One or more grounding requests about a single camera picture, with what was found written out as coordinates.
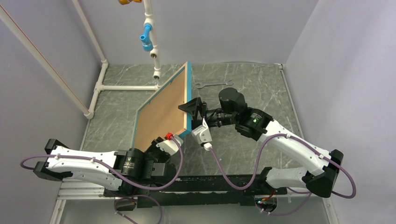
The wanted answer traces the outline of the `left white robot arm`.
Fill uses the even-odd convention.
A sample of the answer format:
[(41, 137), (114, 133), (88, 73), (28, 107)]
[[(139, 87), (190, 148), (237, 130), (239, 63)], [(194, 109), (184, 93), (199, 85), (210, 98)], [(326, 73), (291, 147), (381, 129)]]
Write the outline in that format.
[(43, 156), (46, 160), (37, 162), (32, 170), (45, 180), (81, 180), (128, 196), (134, 187), (161, 190), (170, 186), (180, 169), (169, 160), (182, 145), (183, 140), (175, 135), (165, 140), (157, 138), (145, 152), (130, 148), (98, 153), (72, 150), (50, 139)]

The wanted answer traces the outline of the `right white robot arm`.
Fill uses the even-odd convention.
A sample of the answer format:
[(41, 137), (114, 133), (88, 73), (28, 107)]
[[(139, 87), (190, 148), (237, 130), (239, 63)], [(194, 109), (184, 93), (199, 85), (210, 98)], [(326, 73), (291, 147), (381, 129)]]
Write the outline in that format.
[(214, 153), (210, 128), (233, 125), (244, 137), (267, 144), (297, 161), (300, 168), (277, 169), (268, 167), (257, 187), (264, 194), (278, 188), (305, 188), (322, 198), (334, 194), (343, 153), (339, 150), (321, 149), (283, 127), (262, 110), (249, 107), (242, 93), (226, 88), (219, 93), (220, 108), (208, 110), (201, 98), (179, 105), (179, 110), (192, 116), (192, 136), (206, 151)]

